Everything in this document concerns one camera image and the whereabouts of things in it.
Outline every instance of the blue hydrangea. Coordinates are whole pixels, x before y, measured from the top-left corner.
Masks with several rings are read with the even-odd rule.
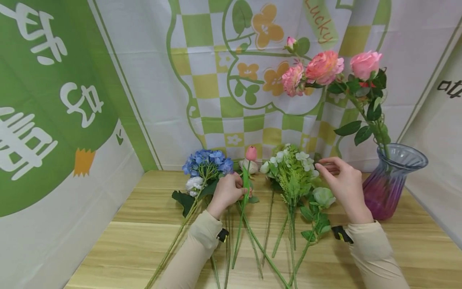
[[[191,177],[214,178],[220,173],[233,173],[233,161],[225,158],[222,151],[198,150],[191,154],[183,165],[184,174]]]

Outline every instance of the glass vase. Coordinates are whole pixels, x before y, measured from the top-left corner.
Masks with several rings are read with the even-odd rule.
[[[375,220],[393,216],[401,196],[407,174],[428,165],[420,151],[398,143],[387,145],[389,158],[377,148],[380,163],[364,181],[364,199]]]

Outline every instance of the black sleeve tag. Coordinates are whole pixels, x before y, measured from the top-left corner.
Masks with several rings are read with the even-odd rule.
[[[332,227],[332,232],[334,232],[334,236],[337,240],[342,240],[346,243],[354,244],[353,239],[348,236],[343,226]]]
[[[218,241],[225,243],[226,240],[228,239],[228,235],[230,232],[228,232],[226,229],[221,229],[220,233],[218,233],[217,239]]]

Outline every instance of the vase rim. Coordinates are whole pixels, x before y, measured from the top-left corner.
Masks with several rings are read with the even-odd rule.
[[[425,156],[421,151],[413,148],[413,147],[410,147],[410,146],[407,146],[407,145],[403,145],[403,144],[400,144],[400,143],[389,143],[387,146],[394,146],[394,147],[402,147],[402,148],[408,148],[409,150],[411,150],[416,156],[419,156],[422,158],[422,163],[419,164],[419,165],[414,165],[414,166],[409,166],[409,165],[405,165],[405,164],[402,164],[402,163],[399,163],[397,161],[394,161],[394,160],[391,160],[389,158],[387,158],[387,156],[382,152],[382,150],[380,149],[380,147],[377,147],[377,154],[379,156],[379,158],[385,162],[387,162],[388,164],[392,165],[392,166],[395,166],[395,167],[398,167],[398,168],[401,168],[401,169],[406,169],[406,170],[412,170],[412,171],[416,171],[416,170],[419,170],[421,168],[424,168],[428,165],[428,158],[427,156]]]

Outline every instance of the wooden table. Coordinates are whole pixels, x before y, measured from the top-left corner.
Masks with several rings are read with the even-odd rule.
[[[171,193],[182,189],[186,180],[187,176],[182,172],[147,172],[65,288],[143,289],[182,222],[182,208],[171,198]],[[246,212],[252,229],[263,244],[271,189],[261,175],[256,177],[254,186],[260,202],[250,204]],[[233,208],[232,212],[233,226],[236,227],[237,209]],[[285,213],[281,198],[275,196],[268,251],[274,247]],[[332,225],[347,222],[338,204],[334,204],[328,214]],[[411,288],[462,288],[462,252],[407,190],[403,192],[395,216],[382,225]],[[309,228],[310,225],[298,215],[296,230]],[[301,234],[297,236],[296,258],[305,245]],[[242,240],[228,288],[282,288],[267,262],[263,267],[264,279],[259,280],[254,252],[245,233]],[[274,262],[286,280],[290,272],[289,249],[285,234]],[[225,246],[218,247],[215,258],[223,287]],[[297,279],[298,287],[303,289],[364,288],[347,244],[336,240],[332,234],[308,250]],[[210,262],[202,270],[197,288],[216,288]]]

